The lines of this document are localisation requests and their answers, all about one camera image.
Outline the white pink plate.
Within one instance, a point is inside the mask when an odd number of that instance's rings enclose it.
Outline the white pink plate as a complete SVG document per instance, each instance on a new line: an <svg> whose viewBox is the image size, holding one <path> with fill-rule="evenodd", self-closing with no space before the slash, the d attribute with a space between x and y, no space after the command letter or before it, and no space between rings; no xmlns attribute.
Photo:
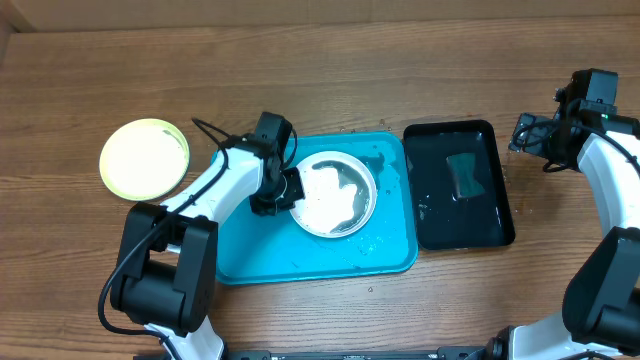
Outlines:
<svg viewBox="0 0 640 360"><path fill-rule="evenodd" d="M322 238L350 236L369 221L378 186L356 157L339 151L312 154L297 165L304 197L290 211L298 225Z"/></svg>

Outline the dark green sponge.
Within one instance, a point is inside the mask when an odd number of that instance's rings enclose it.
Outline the dark green sponge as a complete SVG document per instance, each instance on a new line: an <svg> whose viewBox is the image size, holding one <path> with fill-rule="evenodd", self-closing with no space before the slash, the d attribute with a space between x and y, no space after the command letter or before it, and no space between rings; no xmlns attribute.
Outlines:
<svg viewBox="0 0 640 360"><path fill-rule="evenodd" d="M474 153L460 153L446 158L457 199L481 196L486 193L484 186L475 178L476 156Z"/></svg>

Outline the yellow plate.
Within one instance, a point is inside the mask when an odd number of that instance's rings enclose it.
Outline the yellow plate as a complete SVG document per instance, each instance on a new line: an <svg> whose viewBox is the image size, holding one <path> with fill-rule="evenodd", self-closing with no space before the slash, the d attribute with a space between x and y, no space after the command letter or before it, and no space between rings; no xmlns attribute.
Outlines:
<svg viewBox="0 0 640 360"><path fill-rule="evenodd" d="M173 124L155 118L129 122L105 142L99 173L106 188L129 201L148 201L171 192L185 177L190 148Z"/></svg>

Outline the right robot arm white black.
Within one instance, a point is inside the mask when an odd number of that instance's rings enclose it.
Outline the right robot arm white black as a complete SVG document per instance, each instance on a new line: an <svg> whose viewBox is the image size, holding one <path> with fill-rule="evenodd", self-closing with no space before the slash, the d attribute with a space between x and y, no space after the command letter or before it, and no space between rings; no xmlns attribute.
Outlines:
<svg viewBox="0 0 640 360"><path fill-rule="evenodd" d="M560 312L501 330L472 359L613 359L639 354L639 121L618 114L618 75L586 69L556 91L551 118L524 113L510 149L574 170L590 185L603 239Z"/></svg>

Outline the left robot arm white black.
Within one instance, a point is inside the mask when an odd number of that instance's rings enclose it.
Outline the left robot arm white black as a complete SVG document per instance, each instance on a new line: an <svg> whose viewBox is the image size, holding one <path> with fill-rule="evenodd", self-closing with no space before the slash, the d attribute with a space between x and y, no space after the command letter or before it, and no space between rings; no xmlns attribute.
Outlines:
<svg viewBox="0 0 640 360"><path fill-rule="evenodd" d="M102 326L156 338L165 359L224 358L208 318L218 232L243 201L258 216L274 216L303 198L295 154L286 149L296 140L288 120L264 112L253 132L218 141L215 161L181 193L160 205L135 204L99 296Z"/></svg>

